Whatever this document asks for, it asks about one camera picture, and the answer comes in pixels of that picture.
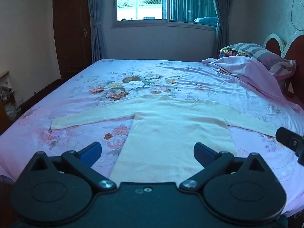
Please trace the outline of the grey curtain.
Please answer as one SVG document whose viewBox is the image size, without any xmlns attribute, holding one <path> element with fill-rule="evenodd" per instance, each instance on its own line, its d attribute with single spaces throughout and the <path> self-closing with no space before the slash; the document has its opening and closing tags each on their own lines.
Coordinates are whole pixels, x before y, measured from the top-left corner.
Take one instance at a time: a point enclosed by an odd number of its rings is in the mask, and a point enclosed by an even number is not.
<svg viewBox="0 0 304 228">
<path fill-rule="evenodd" d="M 213 57 L 219 56 L 220 50 L 229 44 L 229 22 L 233 0 L 213 0 L 216 15 L 217 26 L 215 31 L 215 40 L 213 45 Z"/>
<path fill-rule="evenodd" d="M 103 5 L 104 0 L 87 0 L 91 26 L 91 56 L 92 62 L 106 58 L 103 34 Z"/>
</svg>

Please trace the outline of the dark wooden door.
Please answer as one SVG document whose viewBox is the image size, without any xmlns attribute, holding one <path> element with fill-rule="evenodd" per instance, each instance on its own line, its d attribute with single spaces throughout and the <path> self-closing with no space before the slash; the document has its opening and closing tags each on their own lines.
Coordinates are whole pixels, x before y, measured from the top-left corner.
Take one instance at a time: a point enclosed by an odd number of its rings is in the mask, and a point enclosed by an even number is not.
<svg viewBox="0 0 304 228">
<path fill-rule="evenodd" d="M 53 27 L 60 75 L 69 80 L 92 64 L 88 0 L 53 0 Z"/>
</svg>

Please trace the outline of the window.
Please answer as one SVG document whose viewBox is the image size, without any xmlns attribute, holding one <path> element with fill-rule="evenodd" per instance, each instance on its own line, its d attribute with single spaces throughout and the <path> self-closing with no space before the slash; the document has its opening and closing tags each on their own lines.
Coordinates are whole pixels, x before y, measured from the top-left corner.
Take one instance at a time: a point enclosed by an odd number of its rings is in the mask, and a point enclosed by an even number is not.
<svg viewBox="0 0 304 228">
<path fill-rule="evenodd" d="M 213 0 L 114 0 L 114 24 L 188 23 L 216 27 Z"/>
</svg>

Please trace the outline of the right grey curtain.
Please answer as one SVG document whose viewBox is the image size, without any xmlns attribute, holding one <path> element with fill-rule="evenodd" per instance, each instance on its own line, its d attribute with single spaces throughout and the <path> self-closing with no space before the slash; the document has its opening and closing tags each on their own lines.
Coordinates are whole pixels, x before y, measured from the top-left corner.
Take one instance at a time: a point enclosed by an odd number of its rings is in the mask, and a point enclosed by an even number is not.
<svg viewBox="0 0 304 228">
<path fill-rule="evenodd" d="M 215 40 L 213 45 L 213 57 L 219 56 L 220 50 L 229 44 L 229 22 L 233 0 L 213 0 L 216 15 L 217 26 L 215 31 Z"/>
</svg>

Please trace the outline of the bedside shelf with clutter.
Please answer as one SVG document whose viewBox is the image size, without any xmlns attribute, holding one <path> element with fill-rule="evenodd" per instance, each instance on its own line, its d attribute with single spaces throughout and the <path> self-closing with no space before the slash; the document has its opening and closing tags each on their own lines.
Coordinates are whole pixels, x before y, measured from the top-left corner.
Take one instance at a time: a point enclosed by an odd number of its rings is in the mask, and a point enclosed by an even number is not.
<svg viewBox="0 0 304 228">
<path fill-rule="evenodd" d="M 10 83 L 9 71 L 1 73 L 1 134 L 3 134 L 20 116 L 20 104 L 16 101 L 14 89 Z"/>
</svg>

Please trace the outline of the floral pink bed sheet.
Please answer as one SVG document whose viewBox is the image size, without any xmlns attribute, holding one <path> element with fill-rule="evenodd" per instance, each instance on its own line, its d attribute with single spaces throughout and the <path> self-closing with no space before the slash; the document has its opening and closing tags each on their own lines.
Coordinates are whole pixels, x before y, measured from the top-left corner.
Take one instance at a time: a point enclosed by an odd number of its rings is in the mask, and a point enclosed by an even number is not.
<svg viewBox="0 0 304 228">
<path fill-rule="evenodd" d="M 303 210 L 303 167 L 275 139 L 303 134 L 303 109 L 248 57 L 200 62 L 100 60 L 30 108 L 1 136 L 1 175 L 16 180 L 37 151 L 59 156 L 99 142 L 93 169 L 113 181 L 181 183 L 202 170 L 197 142 L 237 157 L 261 154 Z"/>
</svg>

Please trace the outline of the left grey curtain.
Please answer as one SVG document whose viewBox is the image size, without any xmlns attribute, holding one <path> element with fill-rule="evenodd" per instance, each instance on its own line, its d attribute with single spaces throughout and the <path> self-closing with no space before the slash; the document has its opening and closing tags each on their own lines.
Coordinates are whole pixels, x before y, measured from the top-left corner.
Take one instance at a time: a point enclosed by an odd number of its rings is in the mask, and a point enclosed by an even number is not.
<svg viewBox="0 0 304 228">
<path fill-rule="evenodd" d="M 104 0 L 87 0 L 91 26 L 91 56 L 92 62 L 106 58 L 103 34 L 103 5 Z"/>
</svg>

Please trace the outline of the cream knit sweater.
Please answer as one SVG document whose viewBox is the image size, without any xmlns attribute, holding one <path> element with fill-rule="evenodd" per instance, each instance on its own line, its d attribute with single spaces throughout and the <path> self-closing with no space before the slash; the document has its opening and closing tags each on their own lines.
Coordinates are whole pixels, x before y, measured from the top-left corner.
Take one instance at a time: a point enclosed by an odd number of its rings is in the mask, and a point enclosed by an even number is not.
<svg viewBox="0 0 304 228">
<path fill-rule="evenodd" d="M 237 155 L 229 127 L 273 137 L 277 128 L 210 100 L 181 100 L 145 95 L 102 105 L 54 119 L 52 129 L 132 117 L 122 151 L 111 172 L 116 182 L 181 183 L 201 171 L 194 145 L 201 142 L 216 152 Z"/>
</svg>

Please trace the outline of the striped floral pillow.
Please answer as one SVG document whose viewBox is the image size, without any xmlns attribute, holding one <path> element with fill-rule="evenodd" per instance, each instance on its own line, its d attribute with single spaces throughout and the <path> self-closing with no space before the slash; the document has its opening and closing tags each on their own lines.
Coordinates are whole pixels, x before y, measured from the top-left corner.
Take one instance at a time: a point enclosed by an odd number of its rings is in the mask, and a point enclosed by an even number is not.
<svg viewBox="0 0 304 228">
<path fill-rule="evenodd" d="M 220 50 L 220 58 L 229 56 L 244 56 L 258 60 L 267 68 L 276 80 L 285 80 L 292 77 L 297 66 L 295 60 L 282 58 L 255 43 L 237 43 Z"/>
</svg>

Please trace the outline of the red white headboard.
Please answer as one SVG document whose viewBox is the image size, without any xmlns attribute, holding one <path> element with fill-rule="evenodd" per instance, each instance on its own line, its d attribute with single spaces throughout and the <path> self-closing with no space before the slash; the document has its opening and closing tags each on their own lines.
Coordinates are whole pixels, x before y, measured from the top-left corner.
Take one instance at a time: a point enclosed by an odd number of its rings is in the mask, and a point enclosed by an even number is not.
<svg viewBox="0 0 304 228">
<path fill-rule="evenodd" d="M 296 70 L 292 77 L 287 80 L 286 87 L 284 89 L 285 97 L 299 104 L 303 108 L 304 99 L 304 35 L 303 31 L 294 33 L 287 44 L 281 40 L 281 38 L 271 33 L 264 41 L 263 47 L 269 51 L 285 58 L 287 60 L 296 61 Z"/>
</svg>

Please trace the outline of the pink blanket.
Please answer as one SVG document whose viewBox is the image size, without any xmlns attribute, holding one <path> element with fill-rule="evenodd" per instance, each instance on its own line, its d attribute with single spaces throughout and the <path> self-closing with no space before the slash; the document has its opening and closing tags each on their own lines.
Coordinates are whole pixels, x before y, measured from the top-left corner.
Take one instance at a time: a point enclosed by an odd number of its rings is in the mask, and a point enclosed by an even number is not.
<svg viewBox="0 0 304 228">
<path fill-rule="evenodd" d="M 297 113 L 303 111 L 303 102 L 298 98 L 289 98 L 282 92 L 275 77 L 257 60 L 250 57 L 232 56 L 220 59 L 207 58 L 201 63 L 239 79 L 255 91 L 275 102 L 286 104 Z"/>
</svg>

